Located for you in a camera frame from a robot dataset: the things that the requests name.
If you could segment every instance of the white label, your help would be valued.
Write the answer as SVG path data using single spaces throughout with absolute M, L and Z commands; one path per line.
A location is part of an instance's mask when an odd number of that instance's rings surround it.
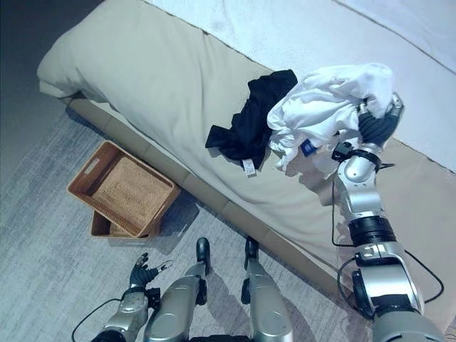
M 242 164 L 244 166 L 244 171 L 247 176 L 255 175 L 257 173 L 252 159 L 242 160 Z

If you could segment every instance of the gray carpet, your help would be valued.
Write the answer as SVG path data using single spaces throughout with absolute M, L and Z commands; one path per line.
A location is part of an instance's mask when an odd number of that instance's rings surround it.
M 143 252 L 150 264 L 174 259 L 154 284 L 162 291 L 195 260 L 195 242 L 212 248 L 209 299 L 195 309 L 191 336 L 248 334 L 249 307 L 241 304 L 244 237 L 187 192 L 165 215 L 162 233 L 146 242 L 88 235 L 92 212 L 66 193 L 66 185 L 104 137 L 74 113 L 63 113 L 53 132 L 19 165 L 1 194 L 0 341 L 69 341 L 73 327 L 103 301 L 119 297 L 131 266 Z M 295 341 L 367 341 L 371 328 L 335 297 L 260 252 L 264 268 L 284 295 Z M 89 341 L 115 312 L 116 303 L 87 320 L 76 334 Z

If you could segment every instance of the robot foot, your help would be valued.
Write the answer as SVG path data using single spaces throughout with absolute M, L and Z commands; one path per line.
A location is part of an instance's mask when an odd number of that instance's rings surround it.
M 249 260 L 258 260 L 258 248 L 259 244 L 258 241 L 254 240 L 251 237 L 248 237 L 245 241 L 245 261 L 244 261 L 244 268 L 247 270 L 247 266 L 249 265 Z
M 205 237 L 200 237 L 197 241 L 197 261 L 203 261 L 206 264 L 205 274 L 208 275 L 211 270 L 211 249 Z

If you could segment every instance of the brown basket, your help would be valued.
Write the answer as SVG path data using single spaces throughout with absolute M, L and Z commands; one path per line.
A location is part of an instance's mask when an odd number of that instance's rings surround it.
M 156 231 L 180 192 L 173 181 L 110 141 L 95 151 L 68 191 L 132 237 Z
M 147 239 L 158 234 L 159 227 L 149 231 L 147 234 L 141 235 L 140 237 L 132 237 L 125 230 L 120 228 L 115 223 L 112 223 L 109 219 L 101 215 L 99 212 L 93 212 L 92 227 L 90 234 L 93 237 L 116 237 L 119 239 Z

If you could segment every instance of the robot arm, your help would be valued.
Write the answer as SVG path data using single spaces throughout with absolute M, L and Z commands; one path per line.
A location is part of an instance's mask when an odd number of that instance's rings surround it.
M 148 269 L 145 262 L 147 253 L 136 261 L 130 274 L 130 288 L 122 295 L 117 312 L 92 342 L 134 342 L 139 330 L 147 323 L 149 308 L 160 305 L 160 289 L 148 289 L 146 286 L 161 271 L 171 266 L 166 261 L 159 267 Z
M 383 119 L 373 118 L 364 105 L 360 112 L 363 144 L 353 150 L 345 142 L 333 154 L 333 159 L 341 162 L 334 180 L 337 205 L 348 223 L 358 265 L 352 273 L 356 304 L 364 316 L 374 320 L 374 342 L 444 341 L 422 316 L 423 300 L 375 185 L 381 167 L 379 154 L 399 123 L 402 101 L 394 94 Z

